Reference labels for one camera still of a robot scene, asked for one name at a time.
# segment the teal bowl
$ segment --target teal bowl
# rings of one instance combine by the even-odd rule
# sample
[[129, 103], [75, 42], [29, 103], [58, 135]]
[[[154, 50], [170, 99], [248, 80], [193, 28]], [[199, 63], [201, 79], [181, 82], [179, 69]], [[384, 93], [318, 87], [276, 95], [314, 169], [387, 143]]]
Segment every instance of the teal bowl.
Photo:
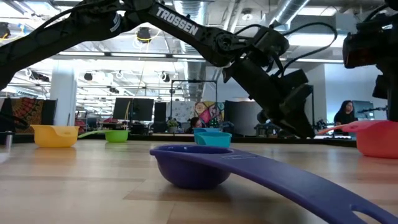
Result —
[[200, 146], [229, 147], [231, 145], [232, 134], [230, 133], [201, 132], [194, 136], [195, 142]]
[[193, 133], [202, 133], [202, 132], [221, 132], [219, 128], [194, 128]]

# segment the person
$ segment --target person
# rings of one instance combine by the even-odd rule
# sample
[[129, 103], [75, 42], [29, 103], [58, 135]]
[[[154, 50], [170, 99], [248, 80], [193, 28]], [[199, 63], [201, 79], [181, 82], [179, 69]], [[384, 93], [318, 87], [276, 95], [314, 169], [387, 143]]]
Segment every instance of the person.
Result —
[[193, 134], [194, 128], [203, 128], [201, 119], [198, 117], [193, 117], [190, 120], [190, 127], [185, 131], [187, 134]]
[[[346, 100], [341, 104], [340, 110], [335, 115], [335, 125], [349, 124], [351, 122], [357, 121], [355, 118], [354, 104], [351, 100]], [[335, 130], [335, 134], [348, 135], [340, 129]]]

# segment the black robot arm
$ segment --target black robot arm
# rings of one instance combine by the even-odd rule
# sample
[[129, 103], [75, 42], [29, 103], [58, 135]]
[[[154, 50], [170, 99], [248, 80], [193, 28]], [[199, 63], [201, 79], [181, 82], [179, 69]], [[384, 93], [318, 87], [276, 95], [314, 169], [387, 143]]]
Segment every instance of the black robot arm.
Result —
[[[125, 11], [124, 17], [117, 10]], [[224, 82], [234, 78], [263, 108], [262, 119], [271, 119], [302, 138], [314, 136], [303, 109], [311, 93], [305, 74], [301, 71], [283, 76], [282, 72], [278, 77], [268, 75], [263, 69], [274, 62], [283, 69], [279, 57], [289, 48], [284, 35], [258, 26], [254, 37], [240, 37], [219, 28], [201, 26], [155, 0], [125, 0], [123, 6], [118, 0], [86, 0], [72, 9], [68, 19], [41, 26], [0, 47], [0, 89], [29, 65], [84, 41], [116, 37], [144, 22], [190, 44], [214, 66], [230, 65], [223, 70]]]

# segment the bowl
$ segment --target bowl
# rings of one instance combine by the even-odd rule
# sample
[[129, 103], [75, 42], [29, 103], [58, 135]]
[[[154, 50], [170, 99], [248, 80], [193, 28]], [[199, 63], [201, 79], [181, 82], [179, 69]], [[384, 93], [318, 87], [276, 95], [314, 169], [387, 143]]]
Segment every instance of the bowl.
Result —
[[202, 133], [202, 132], [220, 132], [218, 128], [194, 128], [193, 133]]
[[365, 156], [398, 159], [398, 123], [394, 121], [356, 121], [343, 127], [356, 133], [356, 147]]
[[105, 139], [110, 143], [126, 142], [130, 131], [109, 130], [105, 131]]
[[201, 146], [229, 147], [231, 145], [230, 133], [202, 132], [194, 135], [195, 142]]
[[39, 147], [71, 147], [77, 142], [78, 126], [31, 125]]
[[[201, 154], [226, 154], [233, 152], [231, 149], [223, 147], [195, 146], [195, 145], [170, 145], [158, 146], [151, 150], [187, 152]], [[172, 156], [162, 156], [155, 154], [158, 167], [162, 176], [170, 183], [183, 189], [213, 189], [223, 183], [230, 175], [229, 172], [219, 168], [198, 164], [174, 158]]]

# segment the ceiling duct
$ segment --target ceiling duct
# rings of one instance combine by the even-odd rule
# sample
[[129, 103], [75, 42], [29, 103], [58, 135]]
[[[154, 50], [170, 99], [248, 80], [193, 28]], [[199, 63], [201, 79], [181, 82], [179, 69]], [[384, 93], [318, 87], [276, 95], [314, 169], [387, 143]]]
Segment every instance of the ceiling duct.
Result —
[[[203, 1], [174, 1], [175, 10], [184, 15], [190, 15], [190, 19], [198, 24], [204, 25], [206, 21], [207, 2]], [[180, 42], [181, 49], [185, 54], [198, 54], [198, 52], [189, 44]], [[204, 80], [206, 79], [206, 67], [203, 62], [185, 62], [185, 79], [187, 80]], [[196, 96], [200, 100], [200, 95], [197, 95], [198, 88], [203, 88], [203, 85], [189, 85], [188, 92], [190, 96]]]
[[269, 21], [269, 25], [278, 27], [277, 30], [287, 31], [290, 29], [290, 22], [301, 11], [310, 0], [280, 0], [274, 17]]

